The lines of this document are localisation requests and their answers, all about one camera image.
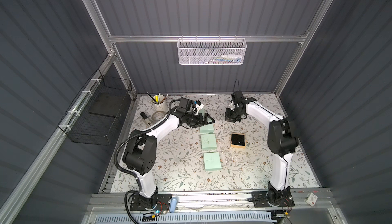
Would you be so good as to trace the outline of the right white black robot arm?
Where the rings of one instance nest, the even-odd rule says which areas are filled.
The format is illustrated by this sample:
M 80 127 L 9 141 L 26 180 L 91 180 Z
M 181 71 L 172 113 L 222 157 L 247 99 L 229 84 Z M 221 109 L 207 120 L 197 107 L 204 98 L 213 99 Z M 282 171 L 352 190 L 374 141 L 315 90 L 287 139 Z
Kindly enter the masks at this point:
M 271 206 L 278 207 L 291 196 L 289 171 L 293 154 L 299 146 L 296 126 L 292 120 L 270 111 L 257 99 L 246 98 L 241 91 L 233 92 L 225 111 L 225 121 L 240 122 L 248 116 L 268 128 L 267 146 L 274 157 L 266 200 Z

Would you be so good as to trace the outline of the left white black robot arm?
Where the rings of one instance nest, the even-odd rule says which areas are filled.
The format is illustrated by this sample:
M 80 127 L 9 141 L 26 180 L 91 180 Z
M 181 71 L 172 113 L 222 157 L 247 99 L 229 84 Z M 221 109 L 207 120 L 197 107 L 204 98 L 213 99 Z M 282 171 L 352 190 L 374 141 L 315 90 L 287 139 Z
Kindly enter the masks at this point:
M 115 149 L 114 166 L 120 172 L 133 176 L 141 197 L 153 199 L 158 193 L 151 172 L 156 162 L 158 142 L 183 125 L 187 129 L 195 129 L 215 123 L 207 112 L 200 112 L 202 106 L 200 101 L 184 97 L 175 99 L 169 103 L 163 119 L 146 130 L 132 131 Z

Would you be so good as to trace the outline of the tan drawer tray black insert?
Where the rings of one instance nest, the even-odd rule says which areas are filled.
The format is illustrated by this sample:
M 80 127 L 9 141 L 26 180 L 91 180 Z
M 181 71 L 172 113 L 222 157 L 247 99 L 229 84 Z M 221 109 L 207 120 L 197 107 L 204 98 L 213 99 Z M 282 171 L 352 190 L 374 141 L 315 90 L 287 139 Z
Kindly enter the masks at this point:
M 244 134 L 232 133 L 231 134 L 231 147 L 246 148 L 246 137 Z

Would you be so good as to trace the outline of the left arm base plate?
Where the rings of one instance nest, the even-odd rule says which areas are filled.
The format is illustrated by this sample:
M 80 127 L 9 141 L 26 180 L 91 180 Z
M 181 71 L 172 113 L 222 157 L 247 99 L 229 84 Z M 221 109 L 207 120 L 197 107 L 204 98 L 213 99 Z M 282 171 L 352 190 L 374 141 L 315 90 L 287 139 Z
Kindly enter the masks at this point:
M 152 198 L 145 198 L 138 193 L 128 197 L 127 203 L 131 211 L 169 210 L 172 194 L 159 193 Z

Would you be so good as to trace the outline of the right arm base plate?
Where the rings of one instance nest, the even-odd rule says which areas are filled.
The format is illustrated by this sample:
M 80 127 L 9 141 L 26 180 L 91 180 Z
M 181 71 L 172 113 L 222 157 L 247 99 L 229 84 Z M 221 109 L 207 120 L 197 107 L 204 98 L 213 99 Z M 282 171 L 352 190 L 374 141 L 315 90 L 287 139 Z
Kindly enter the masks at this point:
M 288 191 L 253 191 L 248 201 L 254 204 L 255 208 L 267 207 L 294 207 L 295 202 Z

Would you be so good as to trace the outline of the mint jewelry box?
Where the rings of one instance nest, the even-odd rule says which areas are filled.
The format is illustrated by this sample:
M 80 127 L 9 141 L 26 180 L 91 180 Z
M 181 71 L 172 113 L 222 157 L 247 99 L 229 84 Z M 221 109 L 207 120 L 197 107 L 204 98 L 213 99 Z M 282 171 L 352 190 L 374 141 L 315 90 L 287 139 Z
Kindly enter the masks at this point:
M 213 134 L 214 133 L 214 126 L 213 124 L 205 125 L 200 127 L 201 134 Z
M 206 171 L 219 171 L 222 168 L 218 152 L 204 153 L 204 166 Z
M 196 105 L 197 107 L 197 113 L 203 113 L 203 109 L 204 109 L 204 105 L 200 104 L 200 105 Z
M 215 134 L 202 134 L 201 135 L 201 148 L 202 150 L 216 150 L 217 143 Z

